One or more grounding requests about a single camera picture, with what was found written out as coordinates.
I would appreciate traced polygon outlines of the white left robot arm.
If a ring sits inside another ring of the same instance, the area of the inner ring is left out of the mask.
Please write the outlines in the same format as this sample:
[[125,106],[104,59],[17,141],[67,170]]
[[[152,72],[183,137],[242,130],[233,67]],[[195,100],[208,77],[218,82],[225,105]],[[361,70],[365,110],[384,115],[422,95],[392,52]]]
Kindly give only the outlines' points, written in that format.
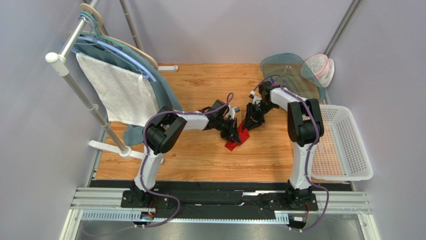
[[157,173],[164,155],[176,144],[183,131],[217,130],[223,140],[241,143],[236,113],[239,107],[230,101],[216,100],[212,106],[194,112],[184,112],[163,107],[144,126],[144,153],[139,174],[130,189],[135,198],[143,202],[156,183]]

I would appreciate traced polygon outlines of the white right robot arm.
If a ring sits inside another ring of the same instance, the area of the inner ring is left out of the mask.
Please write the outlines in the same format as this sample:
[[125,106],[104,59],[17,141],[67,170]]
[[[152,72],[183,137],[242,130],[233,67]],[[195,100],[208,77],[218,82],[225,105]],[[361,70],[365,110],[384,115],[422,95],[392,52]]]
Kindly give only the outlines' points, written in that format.
[[242,128],[253,130],[265,123],[265,115],[275,108],[287,112],[287,132],[294,144],[293,167],[288,187],[287,202],[298,203],[312,198],[310,170],[313,152],[324,135],[324,123],[319,100],[300,97],[276,83],[264,81],[250,93]]

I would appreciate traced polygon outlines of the pink item in tray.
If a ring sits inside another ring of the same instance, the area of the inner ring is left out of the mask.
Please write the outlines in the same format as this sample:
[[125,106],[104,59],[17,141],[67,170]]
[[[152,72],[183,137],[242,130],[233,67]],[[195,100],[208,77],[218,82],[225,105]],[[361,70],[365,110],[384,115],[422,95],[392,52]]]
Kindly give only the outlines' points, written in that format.
[[273,85],[273,86],[276,86],[277,85],[277,82],[272,78],[272,77],[270,77],[269,78],[269,82]]

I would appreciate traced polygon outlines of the translucent teal plastic tray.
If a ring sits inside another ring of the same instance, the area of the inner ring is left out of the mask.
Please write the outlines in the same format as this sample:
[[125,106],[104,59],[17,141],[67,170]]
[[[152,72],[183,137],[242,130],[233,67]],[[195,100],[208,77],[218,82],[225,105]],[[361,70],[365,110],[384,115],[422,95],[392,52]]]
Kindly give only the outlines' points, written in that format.
[[322,102],[326,98],[326,90],[309,69],[307,64],[294,53],[280,53],[269,56],[261,61],[260,70],[263,76],[273,76],[273,80],[280,85],[283,78],[283,86],[290,92],[306,98],[315,98]]

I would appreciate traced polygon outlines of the teal blue hanging garment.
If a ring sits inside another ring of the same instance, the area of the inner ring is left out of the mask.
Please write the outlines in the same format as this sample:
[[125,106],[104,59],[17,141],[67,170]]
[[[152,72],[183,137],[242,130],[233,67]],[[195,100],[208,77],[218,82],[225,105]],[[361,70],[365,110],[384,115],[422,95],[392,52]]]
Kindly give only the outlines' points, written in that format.
[[[160,80],[158,82],[151,84],[151,87],[156,96],[159,110],[162,107],[168,107],[177,111],[182,111],[183,108],[181,104],[179,103],[168,81],[162,75],[160,76]],[[131,124],[127,124],[127,125],[128,127],[123,134],[123,140],[125,144],[127,146],[141,144],[144,141],[143,140],[144,126],[131,125]]]

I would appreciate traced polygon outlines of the white mesh laundry bag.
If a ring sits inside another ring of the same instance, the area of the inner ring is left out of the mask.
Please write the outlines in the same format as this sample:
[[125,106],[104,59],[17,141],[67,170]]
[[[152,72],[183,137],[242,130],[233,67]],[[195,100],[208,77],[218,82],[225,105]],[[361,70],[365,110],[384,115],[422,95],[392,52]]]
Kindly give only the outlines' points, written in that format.
[[321,86],[327,88],[335,73],[335,61],[325,54],[315,54],[304,62],[315,75]]

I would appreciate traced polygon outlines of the white perforated plastic basket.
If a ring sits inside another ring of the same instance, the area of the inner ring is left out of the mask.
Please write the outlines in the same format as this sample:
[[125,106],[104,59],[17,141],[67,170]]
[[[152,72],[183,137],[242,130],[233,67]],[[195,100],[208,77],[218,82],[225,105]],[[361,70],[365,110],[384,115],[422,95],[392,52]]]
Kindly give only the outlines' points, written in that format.
[[324,134],[313,154],[311,176],[316,180],[358,182],[373,178],[360,131],[351,110],[320,105]]

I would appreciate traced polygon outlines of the white terry towel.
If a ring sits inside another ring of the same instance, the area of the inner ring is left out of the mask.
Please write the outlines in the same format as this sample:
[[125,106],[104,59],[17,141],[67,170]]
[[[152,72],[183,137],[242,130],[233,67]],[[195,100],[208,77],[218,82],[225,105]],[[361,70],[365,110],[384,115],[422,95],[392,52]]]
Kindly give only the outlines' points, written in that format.
[[77,53],[83,73],[97,92],[111,122],[145,126],[159,111],[152,85],[141,74]]

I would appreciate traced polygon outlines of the light blue plastic hanger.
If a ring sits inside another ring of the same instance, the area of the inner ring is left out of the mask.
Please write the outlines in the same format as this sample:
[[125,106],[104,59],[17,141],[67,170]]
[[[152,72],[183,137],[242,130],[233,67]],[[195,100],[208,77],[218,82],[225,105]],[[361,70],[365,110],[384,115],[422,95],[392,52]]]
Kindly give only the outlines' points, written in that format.
[[141,74],[151,84],[160,81],[161,75],[157,70],[157,65],[149,55],[133,49],[116,38],[101,34],[99,30],[101,21],[88,11],[80,11],[79,18],[87,20],[92,29],[80,33],[72,47],[75,54],[84,53],[105,63]]

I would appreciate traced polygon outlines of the wooden clothes hanger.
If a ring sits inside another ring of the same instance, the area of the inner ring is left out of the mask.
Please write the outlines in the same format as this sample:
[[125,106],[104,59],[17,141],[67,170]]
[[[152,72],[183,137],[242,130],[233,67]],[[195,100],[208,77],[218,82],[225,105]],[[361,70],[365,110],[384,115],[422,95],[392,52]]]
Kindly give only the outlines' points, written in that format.
[[116,41],[116,45],[127,46],[159,70],[158,62],[143,51],[125,0],[108,0],[106,7],[102,7],[101,10],[98,10],[96,5],[92,5],[91,0],[82,0],[79,9],[87,12],[94,19],[94,31],[100,36],[108,37],[108,43]]

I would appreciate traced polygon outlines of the white clothes rack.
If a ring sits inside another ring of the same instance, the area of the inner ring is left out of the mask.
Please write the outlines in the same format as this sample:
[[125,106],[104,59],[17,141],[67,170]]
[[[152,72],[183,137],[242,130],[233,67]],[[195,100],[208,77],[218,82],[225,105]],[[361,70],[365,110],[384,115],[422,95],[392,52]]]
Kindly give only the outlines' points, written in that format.
[[[118,42],[119,44],[125,45],[128,48],[135,51],[136,53],[138,53],[139,56],[146,59],[159,72],[178,71],[179,67],[177,65],[159,66],[157,61],[153,57],[143,52],[142,45],[141,45],[141,42],[139,41],[138,34],[136,33],[126,1],[120,0],[119,3],[121,5],[121,9],[125,16],[130,33],[132,35],[134,45],[111,37],[110,40],[106,41],[107,49],[112,50],[114,46],[114,42]],[[98,0],[82,1],[82,3],[80,4],[80,10],[84,11],[84,14],[79,17],[77,26],[75,27],[73,31],[71,31],[68,34],[67,40],[65,44],[63,45],[62,49],[60,50],[60,52],[47,53],[45,55],[45,61],[49,63],[53,67],[53,69],[58,73],[58,75],[65,80],[65,82],[70,86],[73,92],[85,105],[87,110],[91,112],[91,114],[97,120],[99,125],[103,128],[103,130],[115,143],[115,145],[111,145],[111,144],[106,144],[103,142],[91,140],[88,145],[100,151],[116,153],[120,155],[123,159],[135,158],[135,159],[142,160],[145,157],[145,154],[142,152],[133,150],[130,146],[125,145],[124,142],[119,139],[117,134],[112,130],[111,126],[99,113],[98,106],[89,100],[89,98],[85,95],[85,93],[82,91],[82,89],[78,86],[78,84],[75,82],[75,80],[71,76],[69,69],[66,67],[67,57],[69,53],[72,51],[73,47],[75,46],[76,41],[81,36],[86,25],[92,26],[95,30],[99,32],[99,34],[102,37],[107,35],[107,31],[104,27],[103,17],[96,10],[96,7],[98,6],[98,4],[99,4]]]

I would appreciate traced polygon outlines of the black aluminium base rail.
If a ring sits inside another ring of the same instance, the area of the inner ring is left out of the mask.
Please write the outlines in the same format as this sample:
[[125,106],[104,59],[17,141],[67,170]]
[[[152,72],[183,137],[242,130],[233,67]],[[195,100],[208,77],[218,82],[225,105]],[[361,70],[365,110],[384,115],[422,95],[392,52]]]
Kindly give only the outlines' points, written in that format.
[[331,191],[314,191],[311,200],[297,208],[286,205],[285,186],[280,183],[167,182],[157,183],[162,196],[133,196],[130,183],[118,188],[79,187],[71,202],[83,220],[126,221],[136,224],[233,223],[287,224],[304,221],[322,213],[329,215],[370,215],[364,192],[347,184],[332,184]]

